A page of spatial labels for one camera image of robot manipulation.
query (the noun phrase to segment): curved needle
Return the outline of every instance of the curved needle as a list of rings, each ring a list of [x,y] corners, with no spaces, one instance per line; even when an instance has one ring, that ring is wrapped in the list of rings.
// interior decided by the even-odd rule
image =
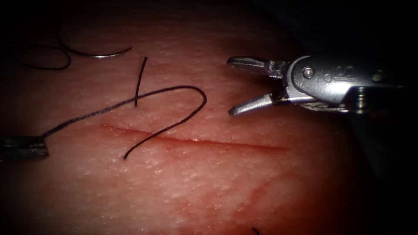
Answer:
[[[121,54],[127,52],[128,50],[132,49],[132,47],[130,47],[130,48],[127,48],[125,50],[122,50],[122,51],[119,51],[119,52],[116,52],[116,53],[103,54],[103,55],[84,53],[84,52],[81,52],[81,51],[74,50],[74,49],[70,48],[69,46],[65,45],[65,43],[60,38],[60,30],[61,30],[61,26],[58,26],[56,31],[55,31],[55,38],[57,39],[57,42],[59,43],[59,45],[62,46],[67,51],[69,51],[73,54],[79,55],[79,56],[92,57],[92,58],[97,58],[97,59],[112,58],[112,57],[121,55]]]

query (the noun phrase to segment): skin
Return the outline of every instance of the skin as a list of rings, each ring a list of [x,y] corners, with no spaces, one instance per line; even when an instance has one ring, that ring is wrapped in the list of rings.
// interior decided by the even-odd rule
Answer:
[[[229,117],[227,110],[277,83],[225,65],[231,56],[302,55],[276,23],[237,3],[78,5],[63,12],[71,55],[63,71],[3,67],[0,134],[40,135],[69,118],[175,85],[208,103],[185,124],[125,152],[196,109],[197,92],[144,98],[49,136],[50,156],[0,164],[2,230],[31,234],[344,234],[371,210],[370,171],[339,115],[298,106]],[[26,43],[57,45],[53,22],[23,28]],[[25,60],[65,64],[57,51]]]

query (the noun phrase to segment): dark background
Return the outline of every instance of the dark background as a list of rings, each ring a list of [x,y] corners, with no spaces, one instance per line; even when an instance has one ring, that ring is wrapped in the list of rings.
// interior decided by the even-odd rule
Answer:
[[[243,0],[237,8],[249,5],[284,27],[303,47],[305,54],[331,54],[379,61],[412,85],[415,61],[413,6],[400,1],[302,1]],[[3,3],[1,14],[2,51],[8,36],[19,35],[19,28],[51,20],[82,2],[47,1]],[[1,61],[7,61],[2,54]],[[365,234],[413,233],[415,228],[415,157],[412,95],[405,107],[390,121],[371,121],[348,116],[347,122],[363,147],[376,174],[376,211]]]

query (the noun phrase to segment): black suture thread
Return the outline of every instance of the black suture thread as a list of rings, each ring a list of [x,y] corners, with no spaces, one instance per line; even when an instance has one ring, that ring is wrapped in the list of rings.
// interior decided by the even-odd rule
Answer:
[[[147,137],[146,139],[144,139],[143,141],[141,141],[141,142],[139,142],[138,144],[136,144],[134,147],[132,147],[131,149],[129,149],[128,150],[128,152],[124,155],[124,159],[126,159],[127,157],[128,157],[128,155],[136,148],[136,147],[138,147],[139,145],[141,145],[141,144],[143,144],[144,142],[146,142],[146,141],[148,141],[149,139],[151,139],[151,138],[153,138],[153,137],[155,137],[155,136],[157,136],[157,135],[159,135],[159,134],[161,134],[161,133],[163,133],[163,132],[165,132],[165,131],[168,131],[168,130],[170,130],[171,128],[173,128],[173,127],[176,127],[176,126],[178,126],[178,125],[180,125],[180,124],[182,124],[182,123],[184,123],[184,122],[186,122],[186,121],[188,121],[190,118],[192,118],[194,115],[196,115],[196,113],[198,113],[202,108],[203,108],[203,106],[205,106],[205,104],[206,104],[206,102],[207,102],[207,97],[206,97],[206,94],[201,90],[201,89],[199,89],[199,88],[197,88],[197,87],[194,87],[194,86],[189,86],[189,85],[182,85],[182,86],[174,86],[174,87],[167,87],[167,88],[163,88],[163,89],[159,89],[159,90],[155,90],[155,91],[151,91],[151,92],[148,92],[148,93],[145,93],[145,94],[142,94],[142,95],[138,95],[138,96],[135,96],[135,97],[133,97],[133,98],[130,98],[130,99],[128,99],[128,100],[125,100],[125,101],[122,101],[122,102],[120,102],[120,103],[118,103],[118,104],[115,104],[115,105],[112,105],[112,106],[109,106],[109,107],[106,107],[106,108],[104,108],[104,109],[102,109],[102,110],[98,110],[98,111],[95,111],[95,112],[92,112],[92,113],[89,113],[89,114],[86,114],[86,115],[82,115],[82,116],[79,116],[79,117],[76,117],[76,118],[73,118],[73,119],[70,119],[70,120],[68,120],[68,121],[66,121],[66,122],[63,122],[63,123],[61,123],[61,124],[59,124],[58,126],[56,126],[56,127],[54,127],[54,128],[52,128],[51,130],[49,130],[49,131],[47,131],[47,132],[45,132],[44,134],[42,134],[41,136],[40,136],[40,138],[41,139],[45,139],[46,137],[48,137],[48,136],[50,136],[50,135],[52,135],[53,133],[55,133],[55,132],[57,132],[57,131],[59,131],[59,130],[61,130],[61,129],[63,129],[63,128],[65,128],[65,127],[67,127],[68,125],[70,125],[70,124],[72,124],[72,123],[74,123],[74,122],[77,122],[77,121],[81,121],[81,120],[84,120],[84,119],[86,119],[86,118],[91,118],[91,117],[94,117],[94,116],[96,116],[96,115],[99,115],[99,114],[103,114],[103,113],[106,113],[106,112],[109,112],[110,110],[113,110],[113,109],[116,109],[116,108],[118,108],[118,107],[120,107],[120,106],[122,106],[122,105],[125,105],[125,104],[128,104],[128,103],[131,103],[131,102],[133,102],[133,101],[135,101],[135,100],[139,100],[139,99],[141,99],[141,98],[144,98],[144,97],[147,97],[147,96],[150,96],[150,95],[154,95],[154,94],[158,94],[158,93],[162,93],[162,92],[166,92],[166,91],[173,91],[173,90],[178,90],[178,89],[192,89],[192,90],[195,90],[195,91],[197,91],[197,92],[199,92],[200,93],[200,95],[202,96],[202,98],[203,98],[203,101],[202,101],[202,103],[200,104],[200,106],[197,108],[197,109],[195,109],[189,116],[187,116],[186,118],[184,118],[184,119],[182,119],[181,121],[179,121],[179,122],[177,122],[177,123],[175,123],[175,124],[173,124],[173,125],[171,125],[171,126],[169,126],[169,127],[166,127],[166,128],[164,128],[164,129],[162,129],[162,130],[160,130],[160,131],[158,131],[158,132],[156,132],[156,133],[154,133],[154,134],[152,134],[151,136],[149,136],[149,137]]]
[[[141,71],[139,72],[139,76],[138,76],[138,83],[136,84],[135,96],[138,96],[139,85],[141,84],[142,73],[144,72],[144,68],[145,68],[145,64],[147,63],[147,59],[148,59],[148,57],[144,57],[144,61],[142,62]],[[137,106],[137,103],[138,103],[138,100],[135,100],[135,104],[134,104],[135,107]]]
[[[203,108],[203,106],[205,106],[205,104],[206,104],[206,102],[207,102],[207,97],[206,97],[206,94],[202,91],[202,90],[200,90],[199,88],[197,88],[197,87],[194,87],[194,86],[180,86],[181,88],[188,88],[188,89],[193,89],[193,90],[196,90],[196,91],[198,91],[199,93],[200,93],[200,95],[202,96],[202,98],[203,98],[203,100],[202,100],[202,103],[199,105],[199,107],[197,107],[197,109],[195,109],[193,112],[191,112],[190,113],[190,115],[189,116],[187,116],[187,117],[185,117],[184,119],[182,119],[181,121],[179,121],[179,122],[176,122],[176,123],[174,123],[173,125],[171,125],[171,126],[168,126],[168,127],[166,127],[166,128],[164,128],[164,129],[162,129],[162,130],[159,130],[158,132],[155,132],[154,134],[152,134],[152,135],[150,135],[149,137],[147,137],[147,138],[145,138],[144,140],[142,140],[141,142],[139,142],[139,143],[137,143],[137,144],[135,144],[131,149],[129,149],[127,152],[126,152],[126,154],[123,156],[123,158],[124,159],[127,159],[128,158],[128,155],[135,149],[135,148],[137,148],[139,145],[141,145],[141,144],[143,144],[143,143],[145,143],[146,141],[148,141],[149,139],[151,139],[151,138],[154,138],[155,136],[157,136],[157,135],[159,135],[159,134],[161,134],[161,133],[163,133],[163,132],[166,132],[166,131],[168,131],[168,130],[170,130],[171,128],[174,128],[174,127],[176,127],[176,126],[178,126],[178,125],[180,125],[180,124],[182,124],[182,123],[185,123],[186,121],[188,121],[190,118],[192,118],[194,115],[196,115],[196,113],[198,113],[202,108]]]
[[[69,46],[65,45],[65,43],[60,38],[60,30],[61,30],[61,26],[59,25],[59,26],[57,26],[57,28],[55,30],[55,38],[57,39],[57,42],[59,43],[59,45],[62,46],[67,51],[69,51],[73,54],[79,55],[79,56],[92,57],[92,58],[97,58],[97,59],[112,58],[112,57],[121,55],[121,54],[127,52],[128,50],[132,49],[132,47],[130,47],[130,48],[127,48],[123,51],[119,51],[119,52],[112,53],[112,54],[103,54],[103,55],[88,54],[88,53],[80,52],[80,51],[74,50],[74,49],[70,48]]]
[[[66,65],[62,66],[62,67],[43,67],[43,66],[36,66],[36,65],[27,64],[27,63],[19,60],[11,52],[10,52],[10,56],[12,57],[13,60],[15,60],[18,64],[20,64],[22,66],[25,66],[25,67],[28,67],[28,68],[34,68],[34,69],[41,69],[41,70],[59,71],[59,70],[64,70],[64,69],[68,68],[68,66],[70,66],[70,64],[71,64],[70,55],[64,49],[62,49],[60,47],[44,46],[44,45],[31,45],[31,46],[28,46],[28,48],[47,48],[47,49],[59,50],[62,53],[64,53],[64,55],[67,57],[68,63]]]
[[[260,235],[260,232],[259,232],[256,228],[253,228],[253,231],[254,231],[257,235]]]

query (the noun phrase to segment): red incision line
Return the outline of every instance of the red incision line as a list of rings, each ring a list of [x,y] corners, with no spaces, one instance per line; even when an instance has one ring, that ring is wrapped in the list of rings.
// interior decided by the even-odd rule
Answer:
[[[99,124],[98,127],[102,127],[102,128],[108,128],[111,130],[115,130],[115,131],[126,131],[126,132],[134,132],[134,133],[138,133],[138,134],[152,134],[149,132],[145,132],[145,131],[139,131],[139,130],[132,130],[132,129],[125,129],[125,128],[118,128],[112,125],[105,125],[105,124]],[[182,140],[182,139],[176,139],[176,138],[169,138],[169,137],[163,137],[163,136],[158,136],[156,138],[162,139],[162,140],[171,140],[171,141],[178,141],[178,142],[185,142],[185,143],[193,143],[193,144],[221,144],[221,145],[225,145],[225,147],[239,147],[239,148],[243,148],[243,147],[250,147],[250,148],[259,148],[260,151],[261,150],[288,150],[288,148],[283,148],[283,147],[274,147],[274,146],[263,146],[263,145],[253,145],[253,144],[241,144],[241,143],[223,143],[223,142],[215,142],[215,141],[195,141],[195,140]]]

